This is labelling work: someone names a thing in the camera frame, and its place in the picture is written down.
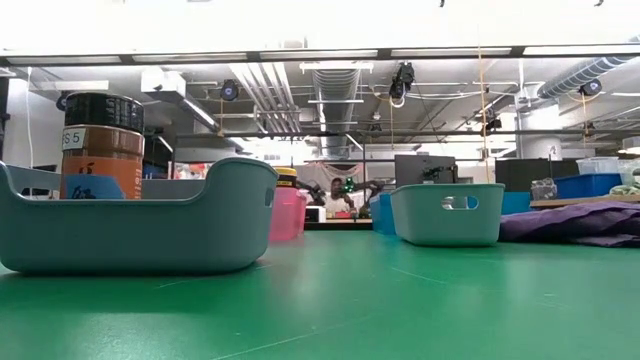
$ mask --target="purple fabric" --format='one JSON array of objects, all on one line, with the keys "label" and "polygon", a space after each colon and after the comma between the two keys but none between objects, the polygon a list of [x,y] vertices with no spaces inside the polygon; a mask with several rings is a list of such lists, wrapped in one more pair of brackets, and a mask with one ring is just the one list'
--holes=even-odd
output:
[{"label": "purple fabric", "polygon": [[598,202],[505,215],[500,241],[640,246],[640,205]]}]

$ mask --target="blue storage box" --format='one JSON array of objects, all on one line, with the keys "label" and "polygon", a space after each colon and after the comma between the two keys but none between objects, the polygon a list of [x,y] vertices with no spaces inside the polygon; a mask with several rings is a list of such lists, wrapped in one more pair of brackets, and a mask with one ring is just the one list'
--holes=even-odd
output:
[{"label": "blue storage box", "polygon": [[528,192],[505,192],[502,198],[502,215],[531,211],[531,195]]},{"label": "blue storage box", "polygon": [[369,201],[373,231],[384,235],[395,235],[396,227],[393,223],[393,209],[391,208],[391,194],[380,194]]},{"label": "blue storage box", "polygon": [[622,185],[620,174],[584,174],[553,179],[558,199],[574,199],[609,194],[612,187]]}]

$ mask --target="bin handle hole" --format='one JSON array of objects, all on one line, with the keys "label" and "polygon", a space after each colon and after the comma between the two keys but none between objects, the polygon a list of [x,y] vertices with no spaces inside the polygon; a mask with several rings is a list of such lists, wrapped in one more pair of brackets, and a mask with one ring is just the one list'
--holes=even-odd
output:
[{"label": "bin handle hole", "polygon": [[475,196],[445,196],[440,203],[445,210],[475,210],[480,202]]},{"label": "bin handle hole", "polygon": [[273,189],[267,189],[267,191],[264,193],[264,206],[265,207],[273,206],[273,197],[274,197]]}]

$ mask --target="black lid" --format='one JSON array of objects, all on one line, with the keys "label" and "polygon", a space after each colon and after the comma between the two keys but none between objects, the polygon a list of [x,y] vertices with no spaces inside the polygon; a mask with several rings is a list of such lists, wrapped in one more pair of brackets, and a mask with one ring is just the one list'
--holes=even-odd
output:
[{"label": "black lid", "polygon": [[144,107],[124,96],[79,92],[67,96],[64,125],[104,125],[144,131]]}]

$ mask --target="pink bin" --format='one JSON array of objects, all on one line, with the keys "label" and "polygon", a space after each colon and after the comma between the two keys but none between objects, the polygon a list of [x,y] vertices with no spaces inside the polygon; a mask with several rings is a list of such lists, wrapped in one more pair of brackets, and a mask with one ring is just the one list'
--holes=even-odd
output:
[{"label": "pink bin", "polygon": [[297,189],[276,188],[269,241],[289,241],[304,231],[304,213],[307,198]]}]

